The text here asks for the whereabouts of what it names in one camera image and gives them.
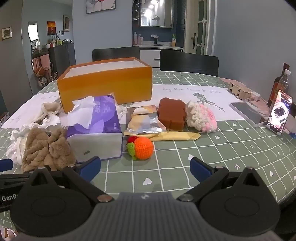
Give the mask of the white tissue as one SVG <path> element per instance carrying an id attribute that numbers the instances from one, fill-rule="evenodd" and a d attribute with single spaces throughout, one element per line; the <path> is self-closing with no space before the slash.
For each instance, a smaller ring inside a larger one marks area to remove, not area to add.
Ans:
<path id="1" fill-rule="evenodd" d="M 6 157 L 11 159 L 14 164 L 20 167 L 25 153 L 26 141 L 30 130 L 32 128 L 40 128 L 41 130 L 49 132 L 54 131 L 59 127 L 61 127 L 60 119 L 55 114 L 50 114 L 38 122 L 22 125 L 19 131 L 12 131 L 10 137 L 11 142 L 6 150 Z"/>

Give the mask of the brown plush cloth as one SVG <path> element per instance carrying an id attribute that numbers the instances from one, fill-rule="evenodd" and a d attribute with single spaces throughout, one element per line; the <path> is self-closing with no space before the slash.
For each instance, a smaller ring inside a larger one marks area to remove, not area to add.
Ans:
<path id="1" fill-rule="evenodd" d="M 75 163 L 76 158 L 66 140 L 64 128 L 58 128 L 53 132 L 41 128 L 29 131 L 22 159 L 23 172 L 46 165 L 52 171 L 57 171 Z"/>

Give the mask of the yellow cloth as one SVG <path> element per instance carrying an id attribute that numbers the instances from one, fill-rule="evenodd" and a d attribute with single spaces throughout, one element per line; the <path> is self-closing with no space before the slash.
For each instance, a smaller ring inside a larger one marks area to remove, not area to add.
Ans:
<path id="1" fill-rule="evenodd" d="M 127 131 L 124 132 L 125 136 L 136 136 L 136 137 L 146 137 L 152 142 L 155 141 L 188 141 L 197 140 L 201 137 L 199 133 L 191 132 L 160 132 L 160 133 L 148 133 L 148 134 L 133 134 Z"/>

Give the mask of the pink white crochet piece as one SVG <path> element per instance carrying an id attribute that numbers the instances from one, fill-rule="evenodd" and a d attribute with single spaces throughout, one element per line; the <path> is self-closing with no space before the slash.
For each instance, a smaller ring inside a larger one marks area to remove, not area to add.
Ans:
<path id="1" fill-rule="evenodd" d="M 189 101 L 186 104 L 186 124 L 204 133 L 217 130 L 217 121 L 211 109 L 198 102 Z"/>

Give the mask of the orange crochet ball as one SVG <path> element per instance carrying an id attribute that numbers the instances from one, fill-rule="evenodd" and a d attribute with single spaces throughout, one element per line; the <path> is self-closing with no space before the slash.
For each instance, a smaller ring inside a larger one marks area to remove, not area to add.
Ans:
<path id="1" fill-rule="evenodd" d="M 131 156 L 132 160 L 143 161 L 149 159 L 153 152 L 154 146 L 152 141 L 147 137 L 131 136 L 127 140 L 126 144 L 127 152 Z"/>

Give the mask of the brown bear-shaped sponge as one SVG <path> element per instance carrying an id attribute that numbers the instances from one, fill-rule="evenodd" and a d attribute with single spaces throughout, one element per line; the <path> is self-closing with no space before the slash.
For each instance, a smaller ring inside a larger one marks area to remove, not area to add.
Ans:
<path id="1" fill-rule="evenodd" d="M 162 98 L 157 110 L 159 121 L 170 131 L 182 131 L 186 120 L 186 105 L 180 99 Z"/>

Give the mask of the silver foil snack bag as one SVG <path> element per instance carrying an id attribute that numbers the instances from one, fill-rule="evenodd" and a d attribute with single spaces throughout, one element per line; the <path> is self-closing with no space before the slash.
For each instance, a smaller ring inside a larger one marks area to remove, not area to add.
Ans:
<path id="1" fill-rule="evenodd" d="M 127 108 L 128 124 L 124 132 L 125 136 L 145 135 L 166 132 L 166 127 L 159 121 L 157 107 L 146 105 Z"/>

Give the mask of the cream fleece sock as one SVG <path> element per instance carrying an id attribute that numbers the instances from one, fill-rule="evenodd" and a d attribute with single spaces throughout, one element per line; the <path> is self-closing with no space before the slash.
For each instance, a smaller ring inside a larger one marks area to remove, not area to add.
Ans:
<path id="1" fill-rule="evenodd" d="M 57 115 L 61 110 L 61 105 L 58 102 L 45 102 L 41 105 L 40 111 L 33 118 L 33 123 L 41 123 L 45 118 L 51 115 Z"/>

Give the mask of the orange cardboard box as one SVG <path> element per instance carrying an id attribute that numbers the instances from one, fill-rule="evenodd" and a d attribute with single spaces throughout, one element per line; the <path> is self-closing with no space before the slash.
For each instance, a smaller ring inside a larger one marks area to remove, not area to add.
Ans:
<path id="1" fill-rule="evenodd" d="M 152 97 L 152 67 L 135 58 L 101 60 L 68 67 L 57 86 L 66 113 L 73 101 L 113 93 L 118 104 L 148 101 Z"/>

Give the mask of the grey tablet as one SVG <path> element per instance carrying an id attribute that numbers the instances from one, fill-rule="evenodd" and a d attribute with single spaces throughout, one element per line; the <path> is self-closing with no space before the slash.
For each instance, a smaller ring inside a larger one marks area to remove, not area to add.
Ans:
<path id="1" fill-rule="evenodd" d="M 231 102 L 229 106 L 253 127 L 263 126 L 267 122 L 266 113 L 251 102 Z"/>

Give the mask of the black chair left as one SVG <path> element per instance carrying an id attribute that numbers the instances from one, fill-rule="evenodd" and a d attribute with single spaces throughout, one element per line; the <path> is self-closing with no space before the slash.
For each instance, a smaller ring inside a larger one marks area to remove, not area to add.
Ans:
<path id="1" fill-rule="evenodd" d="M 100 61 L 100 60 L 131 58 L 131 57 L 140 59 L 140 48 L 138 46 L 92 50 L 93 62 Z"/>

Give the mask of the black chair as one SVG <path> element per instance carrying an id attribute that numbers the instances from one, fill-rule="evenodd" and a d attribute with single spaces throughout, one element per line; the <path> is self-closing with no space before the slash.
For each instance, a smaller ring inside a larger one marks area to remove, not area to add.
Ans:
<path id="1" fill-rule="evenodd" d="M 131 57 L 140 59 L 140 48 L 138 46 L 92 50 L 93 62 L 100 61 L 100 60 L 131 58 Z"/>
<path id="2" fill-rule="evenodd" d="M 162 49 L 160 51 L 159 68 L 161 71 L 191 72 L 218 76 L 219 59 L 216 56 Z"/>

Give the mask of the black sideboard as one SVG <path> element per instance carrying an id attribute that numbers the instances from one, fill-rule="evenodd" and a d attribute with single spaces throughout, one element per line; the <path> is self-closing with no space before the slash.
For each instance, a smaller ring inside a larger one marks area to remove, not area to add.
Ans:
<path id="1" fill-rule="evenodd" d="M 62 75 L 69 66 L 76 65 L 74 43 L 59 45 L 49 49 L 52 72 Z"/>

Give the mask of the clear plastic bottle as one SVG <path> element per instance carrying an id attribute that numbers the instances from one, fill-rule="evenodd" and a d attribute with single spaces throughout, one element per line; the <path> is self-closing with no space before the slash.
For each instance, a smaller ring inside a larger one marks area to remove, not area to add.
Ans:
<path id="1" fill-rule="evenodd" d="M 289 77 L 290 77 L 291 72 L 288 69 L 284 70 L 284 74 L 282 75 L 282 77 L 280 78 L 279 82 L 278 82 L 278 86 L 277 89 L 281 90 L 285 93 L 288 93 L 289 90 Z"/>

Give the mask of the yellow green bottle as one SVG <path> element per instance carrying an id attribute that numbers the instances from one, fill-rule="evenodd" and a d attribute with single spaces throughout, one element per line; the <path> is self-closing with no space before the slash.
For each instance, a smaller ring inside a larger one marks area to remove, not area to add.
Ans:
<path id="1" fill-rule="evenodd" d="M 175 36 L 175 34 L 173 34 L 173 36 L 172 36 L 171 45 L 172 45 L 173 47 L 176 46 L 176 36 Z"/>

